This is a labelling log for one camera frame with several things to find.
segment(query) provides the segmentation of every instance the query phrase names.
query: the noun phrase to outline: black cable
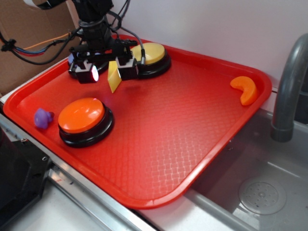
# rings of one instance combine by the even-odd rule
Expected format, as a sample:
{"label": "black cable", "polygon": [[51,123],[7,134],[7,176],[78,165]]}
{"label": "black cable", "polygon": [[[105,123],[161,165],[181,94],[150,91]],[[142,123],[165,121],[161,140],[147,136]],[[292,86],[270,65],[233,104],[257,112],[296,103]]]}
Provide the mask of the black cable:
{"label": "black cable", "polygon": [[127,12],[127,10],[128,10],[129,4],[130,4],[130,0],[126,0],[125,4],[126,4],[125,10],[124,10],[123,14],[121,15],[121,18],[122,18],[122,19],[123,19],[124,16],[126,15],[126,12]]}
{"label": "black cable", "polygon": [[107,14],[111,15],[112,17],[114,17],[115,19],[117,19],[117,26],[116,27],[111,27],[112,25],[109,25],[109,29],[112,31],[112,32],[116,32],[118,29],[121,28],[122,26],[122,19],[121,17],[116,14],[115,12],[113,11],[108,11]]}
{"label": "black cable", "polygon": [[38,63],[38,62],[33,62],[31,60],[25,59],[24,57],[20,56],[18,53],[16,53],[15,51],[11,51],[17,58],[21,59],[22,61],[25,61],[29,64],[34,64],[34,65],[45,65],[48,63],[51,63],[52,61],[54,61],[56,58],[58,58],[58,56],[60,55],[60,53],[63,51],[63,49],[66,47],[66,45],[69,43],[70,40],[72,40],[75,36],[76,33],[80,30],[80,27],[78,29],[76,29],[75,31],[72,32],[72,34],[66,39],[65,43],[62,45],[62,47],[59,49],[59,51],[49,60]]}
{"label": "black cable", "polygon": [[141,39],[139,38],[138,35],[136,35],[134,32],[132,32],[132,31],[130,31],[128,29],[126,29],[124,27],[121,27],[121,29],[126,31],[126,32],[128,32],[128,33],[130,33],[130,34],[132,34],[139,41],[140,46],[141,46],[141,65],[145,65],[145,49],[143,47],[143,43],[142,43]]}
{"label": "black cable", "polygon": [[0,40],[1,40],[4,44],[6,44],[6,43],[8,42],[8,41],[5,40],[5,38],[3,37],[1,31],[0,31]]}
{"label": "black cable", "polygon": [[[128,1],[128,0],[126,0],[126,1],[125,1],[125,3],[123,4],[123,6],[122,6],[121,10],[119,11],[118,15],[120,15],[120,14],[121,14],[122,10],[124,9],[124,7],[125,7],[125,6],[126,6],[126,4],[127,4],[127,1]],[[113,25],[114,25],[115,21],[116,21],[116,18],[114,18],[114,20],[112,21],[111,26],[113,26]]]}

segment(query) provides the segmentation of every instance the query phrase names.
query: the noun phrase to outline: black object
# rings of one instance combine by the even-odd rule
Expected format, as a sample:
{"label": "black object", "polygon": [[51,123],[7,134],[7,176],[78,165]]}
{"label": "black object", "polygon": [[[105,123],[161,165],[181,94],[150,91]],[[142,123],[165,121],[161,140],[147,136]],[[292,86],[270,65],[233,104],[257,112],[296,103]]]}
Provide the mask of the black object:
{"label": "black object", "polygon": [[0,129],[0,230],[42,197],[51,160],[30,141]]}
{"label": "black object", "polygon": [[171,67],[171,58],[165,50],[165,56],[156,63],[149,65],[138,64],[138,79],[147,79],[165,73]]}
{"label": "black object", "polygon": [[104,104],[105,113],[100,122],[91,129],[80,133],[68,133],[59,126],[61,139],[74,148],[83,148],[91,146],[105,138],[114,126],[114,116],[111,110]]}

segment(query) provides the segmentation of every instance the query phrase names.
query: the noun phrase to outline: sink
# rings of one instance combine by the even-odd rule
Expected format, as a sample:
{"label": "sink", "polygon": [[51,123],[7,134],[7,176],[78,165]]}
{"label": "sink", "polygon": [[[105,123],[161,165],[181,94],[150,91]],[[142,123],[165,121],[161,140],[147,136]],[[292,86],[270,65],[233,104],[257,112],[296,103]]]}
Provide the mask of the sink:
{"label": "sink", "polygon": [[295,122],[292,140],[276,142],[271,118],[260,109],[191,189],[252,229],[307,230],[308,129]]}

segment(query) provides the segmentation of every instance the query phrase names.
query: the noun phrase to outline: red tray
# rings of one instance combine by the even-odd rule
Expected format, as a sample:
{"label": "red tray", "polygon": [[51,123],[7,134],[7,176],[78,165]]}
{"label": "red tray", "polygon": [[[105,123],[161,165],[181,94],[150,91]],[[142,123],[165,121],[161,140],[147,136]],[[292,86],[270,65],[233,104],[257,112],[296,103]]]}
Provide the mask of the red tray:
{"label": "red tray", "polygon": [[[123,205],[164,205],[185,192],[271,93],[269,78],[256,69],[165,48],[172,58],[165,74],[122,82],[114,94],[107,72],[96,84],[80,85],[62,61],[14,93],[4,112]],[[230,86],[237,76],[256,83],[259,97],[251,106],[242,106],[242,92]],[[71,148],[59,137],[57,119],[83,97],[106,104],[115,126],[98,144]],[[46,130],[33,122],[40,107],[55,113]]]}

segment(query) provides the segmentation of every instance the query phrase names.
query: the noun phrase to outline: faucet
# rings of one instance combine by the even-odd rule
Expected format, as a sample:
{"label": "faucet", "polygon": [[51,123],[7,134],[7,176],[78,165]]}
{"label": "faucet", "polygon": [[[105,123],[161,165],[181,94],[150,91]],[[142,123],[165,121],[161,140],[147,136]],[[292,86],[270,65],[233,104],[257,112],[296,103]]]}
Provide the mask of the faucet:
{"label": "faucet", "polygon": [[308,33],[294,44],[279,84],[270,135],[287,142],[293,135],[294,120],[308,123]]}

